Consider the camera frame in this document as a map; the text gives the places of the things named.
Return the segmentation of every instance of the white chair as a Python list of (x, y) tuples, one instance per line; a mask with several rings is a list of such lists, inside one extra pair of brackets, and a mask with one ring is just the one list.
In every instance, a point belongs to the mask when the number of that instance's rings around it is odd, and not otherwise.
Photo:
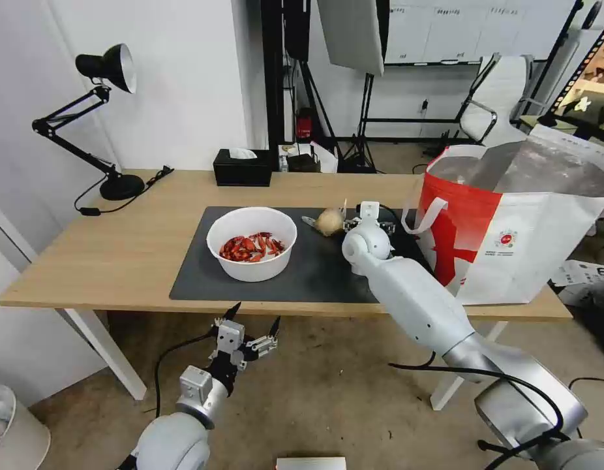
[(510, 119), (522, 101), (543, 108), (541, 103), (524, 97), (531, 75), (530, 56), (483, 57), (480, 71), (459, 111), (461, 130), (487, 147), (526, 140), (528, 136), (512, 126)]

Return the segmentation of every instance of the black desk mat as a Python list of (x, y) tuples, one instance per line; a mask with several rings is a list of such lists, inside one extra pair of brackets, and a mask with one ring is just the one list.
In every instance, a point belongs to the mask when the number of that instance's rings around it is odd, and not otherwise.
[[(288, 214), (297, 225), (297, 240), (289, 264), (278, 276), (267, 281), (246, 283), (232, 279), (206, 246), (206, 234), (219, 217), (234, 207), (207, 207), (189, 245), (178, 272), (170, 299), (172, 300), (231, 300), (257, 302), (338, 302), (345, 304), (375, 304), (378, 301), (367, 285), (367, 279), (352, 273), (350, 263), (341, 253), (344, 234), (325, 238), (306, 225), (300, 217), (317, 218), (323, 209), (276, 208)], [(348, 210), (347, 217), (354, 217)], [(381, 210), (381, 221), (394, 220)], [(396, 254), (413, 258), (430, 271), (414, 238), (399, 227), (391, 239)]]

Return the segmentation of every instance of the white table leg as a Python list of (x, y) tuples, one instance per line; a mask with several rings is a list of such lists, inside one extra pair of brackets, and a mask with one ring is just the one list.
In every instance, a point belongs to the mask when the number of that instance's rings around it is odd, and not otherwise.
[(93, 310), (65, 309), (82, 334), (104, 359), (130, 395), (142, 400), (146, 387)]
[[(498, 336), (500, 336), (507, 323), (508, 322), (496, 322), (487, 329), (483, 329), (480, 334), (491, 341), (495, 341), (498, 339)], [(459, 389), (463, 381), (463, 378), (454, 373), (445, 373), (444, 378), (441, 379), (439, 385), (437, 385), (437, 388), (434, 389), (434, 392), (430, 396), (432, 409), (435, 411), (442, 410), (445, 404), (452, 398), (452, 395)]]

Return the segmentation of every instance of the onion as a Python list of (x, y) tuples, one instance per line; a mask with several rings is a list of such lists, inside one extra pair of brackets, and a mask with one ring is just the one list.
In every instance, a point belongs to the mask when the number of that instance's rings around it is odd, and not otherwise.
[(330, 236), (343, 229), (343, 220), (343, 214), (339, 209), (326, 209), (315, 221), (315, 228), (322, 235)]

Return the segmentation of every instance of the red object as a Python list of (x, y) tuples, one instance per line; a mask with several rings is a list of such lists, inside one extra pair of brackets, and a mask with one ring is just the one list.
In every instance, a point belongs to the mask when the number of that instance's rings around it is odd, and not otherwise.
[(278, 256), (284, 251), (284, 245), (271, 233), (259, 232), (231, 238), (220, 248), (219, 255), (230, 261), (258, 262), (265, 256), (265, 246), (270, 249), (268, 255)]
[(464, 282), (465, 273), (457, 273), (455, 260), (474, 262), (502, 195), (452, 183), (427, 172), (419, 211), (425, 213), (436, 197), (448, 201), (448, 205), (430, 227), (436, 252), (434, 276), (447, 286), (457, 274)]
[(296, 129), (298, 139), (310, 138), (310, 132), (312, 130), (310, 116), (298, 116)]

